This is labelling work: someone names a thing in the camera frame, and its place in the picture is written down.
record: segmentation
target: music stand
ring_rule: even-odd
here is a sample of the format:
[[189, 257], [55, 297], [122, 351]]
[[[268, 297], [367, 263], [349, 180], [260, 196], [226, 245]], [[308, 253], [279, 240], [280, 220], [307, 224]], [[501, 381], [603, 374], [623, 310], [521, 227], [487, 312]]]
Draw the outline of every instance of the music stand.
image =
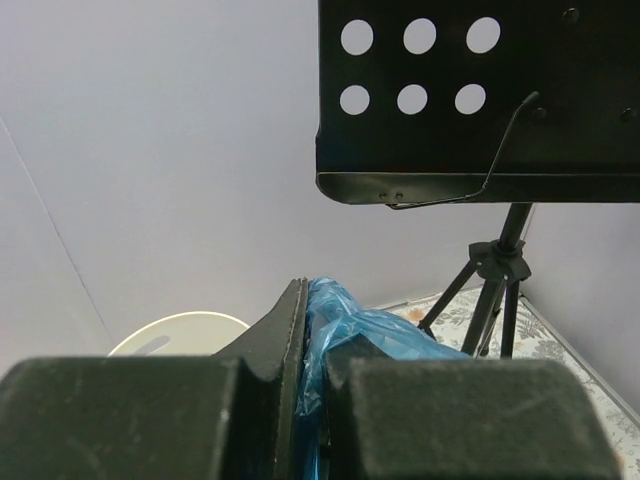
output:
[[[462, 350], [486, 351], [506, 291], [510, 356], [519, 283], [531, 273], [520, 239], [531, 204], [640, 201], [640, 3], [319, 0], [319, 17], [318, 187], [396, 209], [512, 203], [500, 239], [470, 246], [421, 323], [477, 271], [485, 284]], [[482, 22], [499, 26], [490, 48], [471, 44]], [[409, 45], [420, 25], [432, 38]], [[365, 32], [355, 46], [354, 27]], [[457, 110], [478, 87], [480, 108]], [[403, 96], [421, 89], [426, 102], [407, 109]]]

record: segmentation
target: black metal pole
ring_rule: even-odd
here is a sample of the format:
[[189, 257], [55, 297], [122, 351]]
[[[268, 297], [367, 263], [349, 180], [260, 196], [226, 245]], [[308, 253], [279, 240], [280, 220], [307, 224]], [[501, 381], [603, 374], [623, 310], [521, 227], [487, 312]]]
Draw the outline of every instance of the black metal pole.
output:
[[507, 297], [504, 305], [504, 323], [502, 325], [502, 344], [500, 347], [501, 358], [511, 358], [513, 355], [519, 295], [520, 282], [514, 282], [507, 287]]
[[429, 310], [429, 312], [422, 319], [418, 328], [426, 331], [427, 328], [431, 327], [433, 322], [438, 318], [438, 315], [442, 313], [442, 311], [447, 308], [447, 305], [451, 303], [451, 300], [458, 294], [458, 292], [465, 286], [465, 284], [469, 281], [469, 279], [476, 273], [478, 267], [474, 265], [472, 262], [467, 262], [462, 271], [458, 274], [458, 276], [451, 282], [451, 285], [444, 291], [442, 296], [438, 299], [433, 307]]
[[527, 218], [529, 217], [529, 213], [531, 213], [532, 207], [532, 203], [511, 204], [498, 242], [500, 250], [505, 252], [515, 250], [520, 241], [520, 237], [522, 237], [522, 231], [527, 224]]

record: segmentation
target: screw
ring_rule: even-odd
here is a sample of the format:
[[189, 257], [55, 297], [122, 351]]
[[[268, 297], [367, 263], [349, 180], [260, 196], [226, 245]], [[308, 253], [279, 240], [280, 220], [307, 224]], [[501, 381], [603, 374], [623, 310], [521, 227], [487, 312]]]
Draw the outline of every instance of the screw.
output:
[[547, 117], [547, 109], [538, 107], [533, 111], [533, 118], [536, 120], [543, 120]]
[[575, 25], [580, 20], [580, 10], [577, 8], [570, 8], [562, 14], [562, 21], [565, 25]]
[[634, 118], [638, 116], [637, 108], [626, 108], [620, 118], [622, 118], [623, 122], [630, 122]]

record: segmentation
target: floral carpet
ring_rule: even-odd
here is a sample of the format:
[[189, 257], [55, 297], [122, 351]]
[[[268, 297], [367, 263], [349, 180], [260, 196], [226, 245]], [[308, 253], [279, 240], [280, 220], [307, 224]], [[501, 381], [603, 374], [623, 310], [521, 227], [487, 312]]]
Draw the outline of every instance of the floral carpet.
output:
[[[460, 349], [479, 293], [479, 288], [461, 292], [438, 317], [432, 330], [440, 343]], [[437, 299], [436, 295], [390, 308], [389, 311], [417, 323]], [[502, 315], [498, 318], [494, 331], [502, 331]], [[493, 337], [489, 357], [498, 358], [500, 334]], [[640, 428], [632, 418], [634, 414], [619, 406], [607, 393], [610, 389], [594, 378], [589, 373], [589, 369], [576, 360], [563, 343], [554, 336], [545, 322], [537, 318], [523, 302], [518, 306], [513, 356], [514, 358], [552, 359], [568, 367], [588, 392], [609, 441], [617, 453], [624, 478], [640, 479]]]

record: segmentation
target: gray wall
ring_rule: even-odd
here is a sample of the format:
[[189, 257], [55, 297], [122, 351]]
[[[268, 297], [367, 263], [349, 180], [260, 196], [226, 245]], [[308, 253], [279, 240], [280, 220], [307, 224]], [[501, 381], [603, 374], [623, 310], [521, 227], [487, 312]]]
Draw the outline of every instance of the gray wall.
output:
[[524, 293], [640, 411], [640, 206], [538, 205]]
[[[254, 322], [298, 276], [335, 276], [369, 305], [440, 291], [506, 212], [396, 213], [322, 197], [315, 1], [8, 0], [0, 72], [0, 116], [77, 267], [68, 281], [95, 305], [81, 317], [101, 317], [116, 342], [186, 310]], [[0, 267], [18, 272], [2, 288], [39, 275], [26, 265], [58, 240], [39, 241], [2, 254]], [[80, 328], [64, 309], [85, 297], [51, 300], [54, 320], [19, 298], [2, 307], [47, 321], [57, 345]], [[17, 328], [4, 315], [3, 329]]]

